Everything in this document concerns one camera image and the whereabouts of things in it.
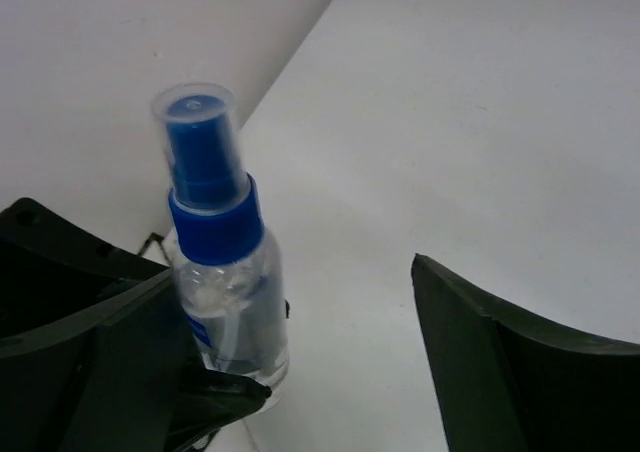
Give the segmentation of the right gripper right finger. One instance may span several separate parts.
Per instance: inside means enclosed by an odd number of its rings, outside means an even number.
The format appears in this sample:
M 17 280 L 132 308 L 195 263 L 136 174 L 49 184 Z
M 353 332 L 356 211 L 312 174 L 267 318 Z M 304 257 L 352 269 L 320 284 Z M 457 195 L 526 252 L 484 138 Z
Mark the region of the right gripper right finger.
M 411 277 L 449 450 L 638 450 L 637 344 L 534 314 L 424 255 Z

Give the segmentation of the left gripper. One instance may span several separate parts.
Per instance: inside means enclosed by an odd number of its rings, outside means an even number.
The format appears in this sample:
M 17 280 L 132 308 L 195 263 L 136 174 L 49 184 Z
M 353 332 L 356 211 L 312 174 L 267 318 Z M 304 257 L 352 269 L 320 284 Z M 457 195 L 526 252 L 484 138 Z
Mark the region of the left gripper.
M 1 212 L 1 337 L 58 321 L 165 269 L 20 198 Z

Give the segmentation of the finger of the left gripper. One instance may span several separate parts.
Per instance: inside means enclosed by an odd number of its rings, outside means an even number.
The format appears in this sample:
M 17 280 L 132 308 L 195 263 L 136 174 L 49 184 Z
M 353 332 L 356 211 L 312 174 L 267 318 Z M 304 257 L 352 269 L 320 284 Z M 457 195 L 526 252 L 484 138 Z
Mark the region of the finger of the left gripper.
M 170 451 L 203 451 L 225 426 L 258 412 L 272 389 L 255 380 L 188 362 L 169 426 Z

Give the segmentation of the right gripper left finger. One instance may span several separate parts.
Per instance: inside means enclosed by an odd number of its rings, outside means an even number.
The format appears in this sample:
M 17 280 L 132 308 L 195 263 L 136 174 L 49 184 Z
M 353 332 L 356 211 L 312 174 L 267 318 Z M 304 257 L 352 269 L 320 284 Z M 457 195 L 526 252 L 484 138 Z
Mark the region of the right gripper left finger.
M 169 272 L 2 339 L 2 450 L 163 450 L 188 342 Z

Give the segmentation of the blue capped spray bottle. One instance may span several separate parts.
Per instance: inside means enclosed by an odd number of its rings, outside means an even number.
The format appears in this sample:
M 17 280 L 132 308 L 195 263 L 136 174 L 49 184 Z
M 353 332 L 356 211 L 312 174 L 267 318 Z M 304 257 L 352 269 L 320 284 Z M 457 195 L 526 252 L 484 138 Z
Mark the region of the blue capped spray bottle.
M 236 143 L 234 96 L 216 84 L 180 84 L 156 95 L 151 112 L 172 180 L 172 275 L 201 360 L 269 387 L 268 410 L 289 369 L 288 310 L 280 248 Z

